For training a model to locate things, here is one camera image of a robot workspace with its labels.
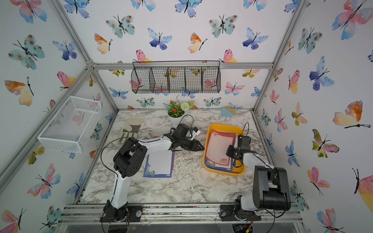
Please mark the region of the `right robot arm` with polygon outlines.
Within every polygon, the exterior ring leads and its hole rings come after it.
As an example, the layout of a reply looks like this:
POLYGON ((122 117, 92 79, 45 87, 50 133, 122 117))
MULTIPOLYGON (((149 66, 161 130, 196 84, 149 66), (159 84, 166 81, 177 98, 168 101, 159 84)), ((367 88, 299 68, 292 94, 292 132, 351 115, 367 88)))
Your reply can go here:
POLYGON ((240 195, 233 205, 221 205, 222 221, 260 219, 260 211, 289 211, 291 197, 288 176, 284 168, 274 167, 262 160, 249 146, 229 146, 226 155, 254 173, 252 193, 240 195))

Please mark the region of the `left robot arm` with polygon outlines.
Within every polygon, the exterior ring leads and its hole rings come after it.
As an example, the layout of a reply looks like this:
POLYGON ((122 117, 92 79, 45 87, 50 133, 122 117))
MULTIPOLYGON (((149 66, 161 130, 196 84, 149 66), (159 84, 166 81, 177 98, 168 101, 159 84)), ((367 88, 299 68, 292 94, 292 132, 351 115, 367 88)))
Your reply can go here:
POLYGON ((107 200, 103 208, 101 223, 136 222, 140 218, 136 216, 142 207, 130 210, 128 207, 128 191, 131 178, 140 170, 146 155, 157 152, 174 151, 180 147, 187 151, 203 151, 204 146, 195 139, 200 133, 196 127, 180 123, 172 128, 169 133, 161 137, 149 140, 129 138, 118 150, 113 158, 115 182, 112 197, 107 200))

